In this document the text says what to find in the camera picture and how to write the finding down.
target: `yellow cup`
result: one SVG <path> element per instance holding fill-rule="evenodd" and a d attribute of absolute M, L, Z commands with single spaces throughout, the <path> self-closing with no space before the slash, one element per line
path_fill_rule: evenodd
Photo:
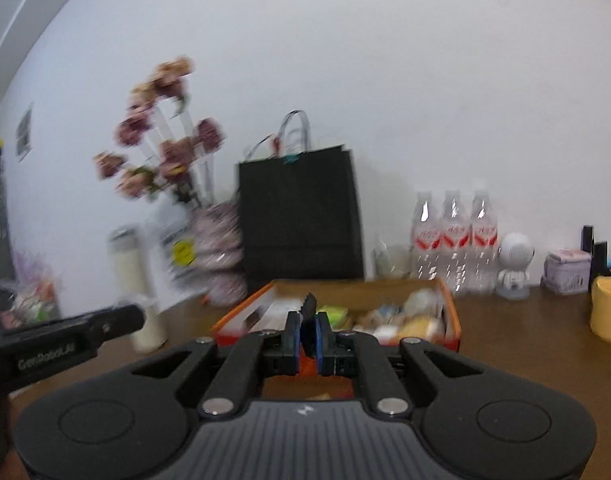
<path fill-rule="evenodd" d="M 601 339 L 611 343 L 611 276 L 601 276 L 592 284 L 589 326 Z"/>

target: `screw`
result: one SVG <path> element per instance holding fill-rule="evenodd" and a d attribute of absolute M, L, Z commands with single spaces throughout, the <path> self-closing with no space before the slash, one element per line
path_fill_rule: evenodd
<path fill-rule="evenodd" d="M 208 415 L 225 415 L 234 409 L 234 403 L 224 397 L 212 397 L 201 404 L 201 408 Z"/>
<path fill-rule="evenodd" d="M 377 410 L 386 415 L 398 415 L 405 412 L 410 405 L 399 397 L 385 397 L 377 402 Z"/>

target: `white figurine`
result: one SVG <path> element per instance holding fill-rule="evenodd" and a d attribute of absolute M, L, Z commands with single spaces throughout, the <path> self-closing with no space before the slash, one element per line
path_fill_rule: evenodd
<path fill-rule="evenodd" d="M 527 266 L 535 256 L 535 248 L 529 238 L 521 233 L 510 233 L 501 241 L 496 293 L 508 300 L 525 300 L 530 295 Z"/>

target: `yellow round label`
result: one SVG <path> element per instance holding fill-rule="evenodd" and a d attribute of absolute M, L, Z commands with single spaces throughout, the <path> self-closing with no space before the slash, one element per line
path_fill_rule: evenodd
<path fill-rule="evenodd" d="M 179 240 L 172 246 L 172 260 L 177 265 L 187 267 L 196 259 L 192 240 Z"/>

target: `wooden tabletop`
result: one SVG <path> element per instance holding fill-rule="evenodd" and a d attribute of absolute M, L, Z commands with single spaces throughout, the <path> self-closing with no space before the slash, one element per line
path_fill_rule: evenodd
<path fill-rule="evenodd" d="M 461 353 L 574 396 L 592 413 L 599 439 L 584 480 L 611 478 L 611 344 L 588 327 L 589 295 L 555 296 L 534 288 L 520 303 L 497 296 L 457 300 L 463 326 Z M 225 311 L 196 301 L 180 304 L 162 318 L 170 336 L 164 348 L 207 335 Z M 20 409 L 62 386 L 137 361 L 129 338 L 104 345 L 99 356 L 35 384 L 15 399 Z"/>

